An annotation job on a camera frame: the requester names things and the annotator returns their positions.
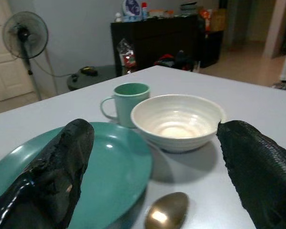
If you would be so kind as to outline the brown cardboard box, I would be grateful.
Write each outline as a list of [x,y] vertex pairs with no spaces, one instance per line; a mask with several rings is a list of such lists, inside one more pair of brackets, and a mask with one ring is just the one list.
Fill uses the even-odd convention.
[[224,31],[226,20],[226,9],[214,10],[211,16],[211,31]]

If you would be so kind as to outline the black yellow object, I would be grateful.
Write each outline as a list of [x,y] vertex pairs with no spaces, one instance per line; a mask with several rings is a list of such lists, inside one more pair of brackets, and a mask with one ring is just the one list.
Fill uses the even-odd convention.
[[80,69],[80,72],[87,76],[98,76],[98,71],[93,66],[85,66]]

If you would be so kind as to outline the metal spoon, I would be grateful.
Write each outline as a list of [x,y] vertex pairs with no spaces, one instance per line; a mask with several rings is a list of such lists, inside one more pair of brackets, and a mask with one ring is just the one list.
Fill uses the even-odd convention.
[[189,206],[184,192],[174,192],[157,199],[148,209],[144,229],[180,229]]

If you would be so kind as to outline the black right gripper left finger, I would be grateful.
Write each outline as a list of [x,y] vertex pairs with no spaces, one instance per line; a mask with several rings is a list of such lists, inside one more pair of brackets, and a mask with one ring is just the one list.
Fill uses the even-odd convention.
[[93,143],[89,122],[69,122],[0,195],[0,229],[67,229]]

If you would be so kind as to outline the white panel door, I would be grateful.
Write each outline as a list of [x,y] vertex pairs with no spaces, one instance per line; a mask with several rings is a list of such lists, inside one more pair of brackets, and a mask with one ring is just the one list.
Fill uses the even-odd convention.
[[10,16],[7,0],[0,0],[0,101],[34,91],[22,60],[12,56],[3,43],[3,25]]

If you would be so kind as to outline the blue white round container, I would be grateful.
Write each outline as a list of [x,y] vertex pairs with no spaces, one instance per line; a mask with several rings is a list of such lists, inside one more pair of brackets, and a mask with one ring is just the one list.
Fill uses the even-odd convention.
[[122,0],[124,22],[142,20],[142,9],[139,0]]

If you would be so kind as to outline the teal green plate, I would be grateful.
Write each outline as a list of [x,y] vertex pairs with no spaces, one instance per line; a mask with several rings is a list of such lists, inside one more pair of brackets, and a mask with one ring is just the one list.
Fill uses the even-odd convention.
[[[93,149],[68,229],[110,227],[140,198],[153,167],[151,151],[139,134],[113,123],[92,126]],[[0,161],[0,196],[60,130],[28,140]]]

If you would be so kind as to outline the mint green mug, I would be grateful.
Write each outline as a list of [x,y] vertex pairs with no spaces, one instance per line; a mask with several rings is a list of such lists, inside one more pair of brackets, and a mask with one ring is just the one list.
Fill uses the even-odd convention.
[[[131,112],[137,104],[150,98],[150,86],[144,83],[123,83],[113,90],[113,95],[100,103],[102,114],[121,126],[135,128],[131,119]],[[104,103],[113,99],[117,116],[108,115],[104,109]]]

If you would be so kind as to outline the dark wooden cabinet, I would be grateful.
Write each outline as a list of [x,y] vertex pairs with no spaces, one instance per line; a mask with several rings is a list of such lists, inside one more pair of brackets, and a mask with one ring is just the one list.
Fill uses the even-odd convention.
[[180,50],[201,68],[218,62],[223,31],[205,31],[200,15],[136,22],[111,23],[112,46],[117,76],[122,75],[118,44],[125,39],[134,49],[137,69],[149,68],[165,54],[175,56]]

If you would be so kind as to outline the clear plastic snack bag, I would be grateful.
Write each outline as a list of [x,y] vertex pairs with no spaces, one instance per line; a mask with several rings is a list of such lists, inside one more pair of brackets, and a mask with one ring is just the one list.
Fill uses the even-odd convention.
[[121,41],[118,43],[117,51],[122,66],[122,75],[135,72],[137,69],[135,53],[125,38],[121,39]]

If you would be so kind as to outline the white ribbed ceramic bowl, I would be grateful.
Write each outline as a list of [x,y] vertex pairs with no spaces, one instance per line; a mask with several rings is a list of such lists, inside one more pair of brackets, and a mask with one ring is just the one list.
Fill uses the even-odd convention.
[[171,153],[183,153],[208,143],[227,115],[220,105],[208,99],[166,94],[137,104],[131,111],[131,120],[152,144]]

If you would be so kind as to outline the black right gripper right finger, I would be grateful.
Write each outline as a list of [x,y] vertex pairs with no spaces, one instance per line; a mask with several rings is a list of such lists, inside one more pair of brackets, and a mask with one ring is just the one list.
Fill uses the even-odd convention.
[[228,175],[256,229],[286,229],[286,149],[245,121],[219,123]]

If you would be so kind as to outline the orange snack packet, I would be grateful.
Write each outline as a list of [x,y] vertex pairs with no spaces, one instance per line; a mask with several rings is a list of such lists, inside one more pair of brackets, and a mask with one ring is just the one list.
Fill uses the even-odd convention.
[[205,30],[210,31],[211,30],[211,18],[212,18],[213,10],[201,8],[199,10],[199,14],[204,20]]

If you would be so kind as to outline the pile of dark clothes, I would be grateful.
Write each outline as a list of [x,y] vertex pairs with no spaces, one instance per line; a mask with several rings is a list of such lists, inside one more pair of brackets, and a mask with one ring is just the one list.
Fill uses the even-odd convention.
[[187,55],[183,50],[180,50],[176,56],[165,54],[156,60],[154,66],[163,66],[190,72],[200,71],[200,61],[194,60],[190,55]]

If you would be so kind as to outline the black standing fan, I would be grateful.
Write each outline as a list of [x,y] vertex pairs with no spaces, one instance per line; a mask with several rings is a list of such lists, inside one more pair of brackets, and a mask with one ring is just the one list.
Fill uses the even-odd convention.
[[30,60],[46,49],[48,39],[49,32],[46,23],[39,15],[30,11],[13,14],[7,19],[2,29],[4,46],[14,57],[22,59],[40,101],[42,97],[33,76]]

